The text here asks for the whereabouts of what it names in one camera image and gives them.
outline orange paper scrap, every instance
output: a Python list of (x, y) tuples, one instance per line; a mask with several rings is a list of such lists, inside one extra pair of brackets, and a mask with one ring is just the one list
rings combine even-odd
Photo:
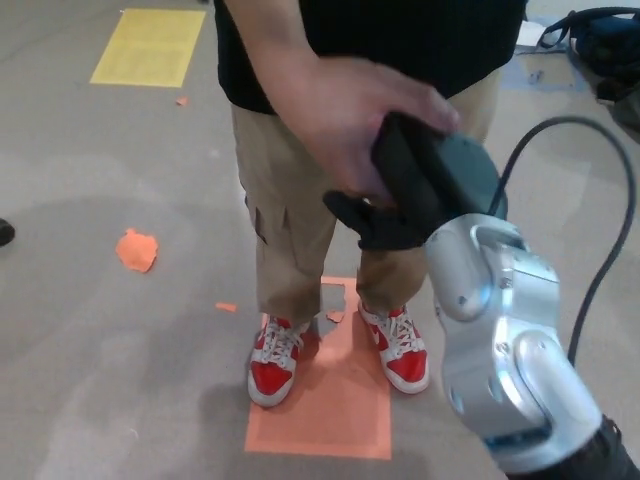
[(331, 320), (333, 323), (340, 323), (344, 318), (344, 312), (336, 312), (331, 310), (327, 313), (327, 320)]
[(238, 306), (233, 303), (216, 303), (216, 308), (229, 313), (236, 313), (238, 310)]
[(356, 281), (322, 283), (344, 288), (342, 321), (321, 342), (305, 338), (284, 402), (251, 405), (245, 451), (390, 460), (390, 387), (358, 314)]
[(158, 242), (150, 235), (142, 235), (129, 228), (116, 245), (116, 254), (125, 267), (147, 273), (158, 255)]

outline red sneaker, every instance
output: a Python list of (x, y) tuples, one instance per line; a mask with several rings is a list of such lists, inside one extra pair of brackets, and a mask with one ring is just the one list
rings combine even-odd
[(249, 396), (261, 407), (275, 407), (282, 402), (296, 373), (300, 351), (304, 345), (305, 324), (292, 328), (287, 320), (269, 318), (251, 353)]
[(388, 314), (368, 312), (365, 321), (378, 347), (382, 368), (391, 384), (403, 393), (422, 392), (429, 385), (427, 349), (406, 307)]

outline khaki cargo pants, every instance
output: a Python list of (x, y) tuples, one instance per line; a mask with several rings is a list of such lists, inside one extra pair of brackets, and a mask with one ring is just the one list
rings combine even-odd
[[(451, 98), (462, 130), (484, 141), (494, 115), (499, 72)], [(320, 279), (336, 219), (322, 203), (331, 180), (276, 117), (233, 107), (240, 182), (257, 239), (260, 311), (294, 325), (321, 310)], [(362, 252), (357, 289), (374, 311), (403, 306), (422, 286), (422, 249)]]

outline yellow paper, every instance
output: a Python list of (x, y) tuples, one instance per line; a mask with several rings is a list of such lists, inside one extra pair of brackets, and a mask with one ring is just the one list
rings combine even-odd
[(91, 83), (182, 87), (205, 12), (124, 11)]

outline hand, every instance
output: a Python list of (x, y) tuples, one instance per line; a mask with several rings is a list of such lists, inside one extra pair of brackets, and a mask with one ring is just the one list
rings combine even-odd
[(338, 189), (376, 205), (392, 203), (371, 162), (387, 113), (406, 113), (443, 133), (457, 128), (457, 112), (433, 87), (367, 60), (280, 52), (262, 65), (256, 73), (282, 121)]

